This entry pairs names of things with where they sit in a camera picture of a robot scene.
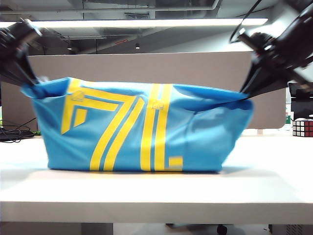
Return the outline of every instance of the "cubicle divider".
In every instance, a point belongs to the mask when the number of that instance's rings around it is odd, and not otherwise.
[[[250,52],[203,52],[114,55],[30,56],[38,76],[76,77],[86,81],[182,83],[238,91],[249,67]],[[20,88],[2,83],[3,119],[23,124],[35,117]],[[285,123],[285,89],[252,99],[255,113],[249,128],[280,128]],[[32,130],[36,122],[29,124]]]

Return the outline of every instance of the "ceiling pipe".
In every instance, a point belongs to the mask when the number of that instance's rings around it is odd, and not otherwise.
[[[141,37],[148,36],[150,34],[154,34],[154,33],[163,31],[165,29],[168,29],[168,28],[154,28],[154,29],[146,30],[146,31],[144,31],[141,34]],[[120,39],[119,41],[126,41],[125,43],[128,43],[128,42],[130,42],[132,40],[135,40],[135,39],[137,39],[137,35],[132,35],[132,36],[126,37],[124,39]],[[110,47],[114,47],[114,46],[117,46],[117,45],[118,44],[116,44],[116,41],[115,42],[111,42],[111,43],[107,43],[107,44],[103,44],[103,45],[99,45],[98,46],[98,51],[101,51],[101,50],[104,50],[104,49],[107,49],[107,48],[110,48]],[[78,54],[91,54],[91,53],[93,53],[95,51],[96,51],[95,48],[90,48],[90,49],[86,49],[86,50],[83,50],[83,51],[79,51]]]
[[[14,10],[0,11],[2,15],[30,15],[36,13],[104,13],[104,12],[147,12],[147,11],[212,11],[221,0],[215,0],[212,6],[193,6],[193,7],[131,7],[131,8],[101,8],[101,9],[42,9],[42,10]]]

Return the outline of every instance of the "ceiling light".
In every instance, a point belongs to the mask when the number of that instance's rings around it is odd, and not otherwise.
[[[242,19],[186,19],[186,20],[103,20],[103,21],[34,21],[41,28],[151,28],[151,27],[195,27],[195,26],[235,26]],[[263,25],[268,19],[246,19],[243,25]],[[14,22],[0,22],[0,27],[8,27]]]

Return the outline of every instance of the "white tabletop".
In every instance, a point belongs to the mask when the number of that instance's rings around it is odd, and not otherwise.
[[[47,169],[41,138],[0,143],[1,220],[313,224],[312,138],[249,135],[219,174]]]

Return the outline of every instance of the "blue fabric bag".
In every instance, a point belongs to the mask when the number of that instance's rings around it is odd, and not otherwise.
[[[52,169],[219,171],[253,113],[243,93],[191,85],[66,77],[22,91]]]

